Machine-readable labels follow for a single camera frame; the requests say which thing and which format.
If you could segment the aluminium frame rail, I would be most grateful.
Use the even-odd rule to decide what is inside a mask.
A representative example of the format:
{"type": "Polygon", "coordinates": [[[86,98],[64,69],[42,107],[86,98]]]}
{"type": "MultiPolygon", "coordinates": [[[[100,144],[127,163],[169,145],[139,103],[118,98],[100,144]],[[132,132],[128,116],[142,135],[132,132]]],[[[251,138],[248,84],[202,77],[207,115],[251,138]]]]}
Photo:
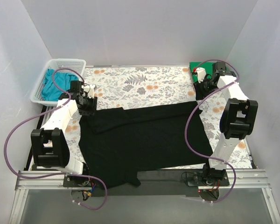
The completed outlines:
{"type": "Polygon", "coordinates": [[[262,169],[228,171],[220,201],[208,204],[206,186],[185,184],[192,170],[141,172],[139,187],[125,184],[95,190],[87,206],[76,203],[82,189],[57,171],[23,171],[15,187],[12,224],[280,224],[271,184],[262,169]]]}

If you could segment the folded green t shirt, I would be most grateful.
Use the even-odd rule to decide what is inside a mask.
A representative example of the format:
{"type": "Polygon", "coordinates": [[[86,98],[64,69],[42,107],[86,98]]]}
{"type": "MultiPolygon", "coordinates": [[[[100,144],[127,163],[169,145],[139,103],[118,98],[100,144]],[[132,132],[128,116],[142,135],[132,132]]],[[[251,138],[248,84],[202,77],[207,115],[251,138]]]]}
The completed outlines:
{"type": "Polygon", "coordinates": [[[198,77],[197,77],[197,72],[196,69],[197,68],[204,68],[205,72],[206,72],[206,78],[210,79],[211,75],[213,73],[212,70],[212,65],[214,64],[213,62],[205,62],[202,65],[199,65],[200,62],[190,62],[189,63],[189,70],[190,70],[190,74],[192,75],[192,81],[195,83],[198,81],[198,77]]]}

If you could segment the white plastic basket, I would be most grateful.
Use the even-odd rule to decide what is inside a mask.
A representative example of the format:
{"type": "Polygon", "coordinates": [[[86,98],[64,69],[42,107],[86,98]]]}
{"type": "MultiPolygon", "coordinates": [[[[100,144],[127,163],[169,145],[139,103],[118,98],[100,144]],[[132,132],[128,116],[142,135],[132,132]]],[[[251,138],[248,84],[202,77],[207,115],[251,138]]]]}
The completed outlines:
{"type": "Polygon", "coordinates": [[[73,58],[58,58],[49,60],[42,69],[42,72],[39,75],[39,78],[31,92],[30,100],[33,103],[38,103],[44,106],[54,107],[57,105],[56,101],[47,101],[41,96],[43,89],[43,80],[47,69],[65,69],[70,68],[78,72],[81,76],[84,76],[84,69],[86,67],[86,61],[83,59],[73,59],[73,58]]]}

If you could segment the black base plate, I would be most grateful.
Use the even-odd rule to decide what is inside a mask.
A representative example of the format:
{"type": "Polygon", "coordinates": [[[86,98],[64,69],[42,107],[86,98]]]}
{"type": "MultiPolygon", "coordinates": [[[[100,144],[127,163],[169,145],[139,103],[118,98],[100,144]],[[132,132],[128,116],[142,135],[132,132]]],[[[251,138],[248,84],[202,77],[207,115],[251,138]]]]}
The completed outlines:
{"type": "Polygon", "coordinates": [[[198,187],[198,186],[205,186],[205,187],[216,187],[219,184],[219,187],[227,187],[230,185],[229,179],[227,174],[224,175],[222,180],[213,180],[207,179],[206,177],[202,177],[201,170],[192,170],[192,171],[185,171],[181,174],[182,181],[189,187],[198,187]]]}
{"type": "Polygon", "coordinates": [[[86,174],[64,174],[63,187],[68,188],[92,188],[94,185],[106,187],[106,184],[98,177],[86,174]]]}

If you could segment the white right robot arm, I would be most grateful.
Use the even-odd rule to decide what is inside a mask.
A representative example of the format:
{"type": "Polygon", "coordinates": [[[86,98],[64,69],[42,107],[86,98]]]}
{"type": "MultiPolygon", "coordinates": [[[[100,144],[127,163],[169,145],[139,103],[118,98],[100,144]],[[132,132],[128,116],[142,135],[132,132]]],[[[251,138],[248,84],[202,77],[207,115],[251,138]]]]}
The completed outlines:
{"type": "Polygon", "coordinates": [[[223,61],[212,64],[212,74],[197,66],[192,69],[192,75],[196,78],[194,88],[197,100],[205,99],[216,90],[220,90],[226,100],[219,123],[219,142],[202,171],[202,181],[212,185],[227,178],[226,162],[240,141],[252,133],[258,102],[250,100],[242,92],[238,74],[227,69],[223,61]]]}

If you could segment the floral table mat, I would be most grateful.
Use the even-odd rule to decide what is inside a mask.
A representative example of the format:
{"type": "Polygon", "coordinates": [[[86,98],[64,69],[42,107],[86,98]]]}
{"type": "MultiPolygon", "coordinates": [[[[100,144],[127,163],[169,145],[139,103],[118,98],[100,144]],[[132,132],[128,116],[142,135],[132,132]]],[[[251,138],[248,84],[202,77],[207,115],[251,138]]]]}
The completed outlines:
{"type": "MultiPolygon", "coordinates": [[[[124,109],[195,101],[192,78],[188,67],[127,67],[127,68],[85,68],[87,84],[95,84],[98,110],[122,107],[124,109]]],[[[199,108],[200,118],[212,150],[219,140],[219,121],[226,105],[221,92],[208,98],[199,108]]],[[[84,162],[78,146],[80,120],[78,112],[72,117],[66,131],[70,153],[84,162]]],[[[234,149],[229,163],[234,168],[252,168],[249,150],[242,140],[234,149]]]]}

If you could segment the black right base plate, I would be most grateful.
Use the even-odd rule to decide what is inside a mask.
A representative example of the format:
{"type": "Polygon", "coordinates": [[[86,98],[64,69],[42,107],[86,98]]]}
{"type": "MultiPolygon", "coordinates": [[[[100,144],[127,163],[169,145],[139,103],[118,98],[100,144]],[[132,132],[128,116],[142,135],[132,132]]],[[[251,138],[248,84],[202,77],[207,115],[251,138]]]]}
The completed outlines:
{"type": "Polygon", "coordinates": [[[205,186],[205,187],[216,187],[219,184],[219,187],[227,187],[230,185],[229,179],[227,174],[224,175],[222,180],[213,180],[207,179],[206,177],[202,177],[201,170],[192,170],[192,171],[185,171],[181,174],[182,181],[189,187],[198,187],[198,186],[205,186]]]}

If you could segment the teal t shirt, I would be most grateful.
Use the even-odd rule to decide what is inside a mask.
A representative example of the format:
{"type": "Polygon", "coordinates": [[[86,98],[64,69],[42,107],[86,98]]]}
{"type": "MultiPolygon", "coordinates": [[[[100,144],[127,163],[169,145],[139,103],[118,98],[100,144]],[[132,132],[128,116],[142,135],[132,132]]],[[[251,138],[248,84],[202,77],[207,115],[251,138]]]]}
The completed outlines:
{"type": "MultiPolygon", "coordinates": [[[[45,77],[43,80],[43,88],[41,91],[41,96],[45,101],[57,102],[60,95],[63,93],[59,90],[52,81],[53,69],[47,69],[45,77]]],[[[78,80],[78,77],[69,72],[57,72],[54,75],[55,83],[63,90],[67,91],[70,89],[70,82],[78,80]]]]}

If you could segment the black t shirt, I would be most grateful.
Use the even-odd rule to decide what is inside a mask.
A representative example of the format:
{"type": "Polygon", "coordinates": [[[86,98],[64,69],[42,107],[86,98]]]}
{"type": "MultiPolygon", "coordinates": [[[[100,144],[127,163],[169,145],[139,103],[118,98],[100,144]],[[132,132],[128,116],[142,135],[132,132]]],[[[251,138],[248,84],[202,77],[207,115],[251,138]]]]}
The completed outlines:
{"type": "Polygon", "coordinates": [[[79,147],[90,175],[107,188],[139,186],[139,171],[205,163],[213,151],[196,105],[112,108],[82,116],[79,147]]]}

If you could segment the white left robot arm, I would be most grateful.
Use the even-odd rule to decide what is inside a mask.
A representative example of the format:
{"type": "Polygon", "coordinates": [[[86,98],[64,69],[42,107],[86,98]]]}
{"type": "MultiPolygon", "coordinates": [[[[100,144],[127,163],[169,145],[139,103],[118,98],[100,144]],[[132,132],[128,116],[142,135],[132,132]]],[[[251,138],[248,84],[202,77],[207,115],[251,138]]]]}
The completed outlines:
{"type": "Polygon", "coordinates": [[[98,98],[95,96],[96,85],[72,81],[68,95],[63,93],[48,121],[31,133],[34,164],[39,168],[56,169],[67,174],[75,174],[74,181],[84,187],[90,181],[86,164],[70,155],[65,139],[65,131],[72,116],[79,112],[82,116],[94,115],[98,98]]]}

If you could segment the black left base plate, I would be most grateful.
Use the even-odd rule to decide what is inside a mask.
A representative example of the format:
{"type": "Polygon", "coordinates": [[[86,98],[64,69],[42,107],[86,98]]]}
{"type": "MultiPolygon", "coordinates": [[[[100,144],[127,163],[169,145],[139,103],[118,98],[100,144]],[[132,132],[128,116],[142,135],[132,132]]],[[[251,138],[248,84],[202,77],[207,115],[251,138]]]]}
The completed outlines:
{"type": "Polygon", "coordinates": [[[92,188],[94,185],[106,187],[106,184],[98,177],[86,174],[64,174],[63,187],[68,188],[92,188]]]}

